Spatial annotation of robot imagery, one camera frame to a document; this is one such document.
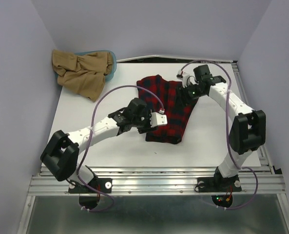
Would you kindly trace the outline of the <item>red plaid skirt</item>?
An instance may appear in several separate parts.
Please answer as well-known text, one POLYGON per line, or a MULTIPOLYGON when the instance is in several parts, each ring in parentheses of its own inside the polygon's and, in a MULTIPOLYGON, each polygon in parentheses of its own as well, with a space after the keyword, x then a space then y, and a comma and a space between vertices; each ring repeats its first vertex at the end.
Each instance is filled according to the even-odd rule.
POLYGON ((181 86, 181 82, 166 81, 160 75, 145 77, 138 80, 136 85, 153 92, 159 97, 164 105, 168 121, 167 125, 148 132, 145 140, 147 142, 179 144, 198 100, 183 106, 176 100, 176 89, 181 86))

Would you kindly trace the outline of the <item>tan skirt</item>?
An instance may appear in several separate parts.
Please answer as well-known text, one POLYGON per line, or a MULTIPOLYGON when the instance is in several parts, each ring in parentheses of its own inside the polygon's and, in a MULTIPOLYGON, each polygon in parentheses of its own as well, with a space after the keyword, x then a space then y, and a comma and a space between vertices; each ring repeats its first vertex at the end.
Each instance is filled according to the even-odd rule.
POLYGON ((95 102, 103 91, 106 76, 112 72, 114 60, 107 51, 76 55, 53 50, 52 67, 60 86, 95 102))

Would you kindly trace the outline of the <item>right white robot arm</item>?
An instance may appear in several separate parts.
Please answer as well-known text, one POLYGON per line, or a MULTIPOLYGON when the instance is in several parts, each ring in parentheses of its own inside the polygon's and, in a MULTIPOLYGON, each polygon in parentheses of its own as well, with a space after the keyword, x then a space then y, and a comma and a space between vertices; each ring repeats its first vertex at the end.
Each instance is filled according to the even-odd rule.
POLYGON ((228 153, 212 177, 198 178, 195 191, 241 191, 238 173, 246 159, 266 141, 266 114, 245 104, 232 90, 231 79, 213 76, 208 65, 193 70, 194 75, 179 70, 176 77, 182 85, 176 89, 176 101, 184 106, 203 96, 214 100, 224 111, 228 153))

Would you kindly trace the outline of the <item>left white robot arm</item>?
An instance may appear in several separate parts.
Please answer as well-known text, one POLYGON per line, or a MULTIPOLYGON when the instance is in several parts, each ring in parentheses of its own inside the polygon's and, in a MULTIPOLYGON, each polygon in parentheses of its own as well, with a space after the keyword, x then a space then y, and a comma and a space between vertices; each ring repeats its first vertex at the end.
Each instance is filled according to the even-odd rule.
POLYGON ((74 182, 84 191, 92 192, 96 188, 97 175, 78 161, 79 155, 132 128, 137 128, 141 134, 157 129, 157 115, 145 101, 134 98, 127 107, 108 114, 92 126, 68 133, 62 130, 54 132, 40 160, 57 181, 74 182))

